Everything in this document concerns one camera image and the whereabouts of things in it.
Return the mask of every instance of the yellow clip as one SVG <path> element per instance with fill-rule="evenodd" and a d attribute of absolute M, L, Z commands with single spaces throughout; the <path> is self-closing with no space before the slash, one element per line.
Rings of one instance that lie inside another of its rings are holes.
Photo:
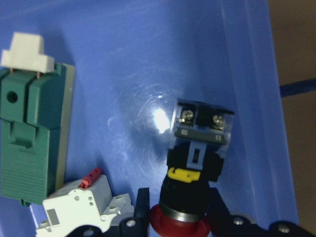
<path fill-rule="evenodd" d="M 168 177 L 185 183 L 191 183 L 192 181 L 199 180 L 201 175 L 200 171 L 191 171 L 187 169 L 174 169 L 174 167 L 168 170 Z"/>

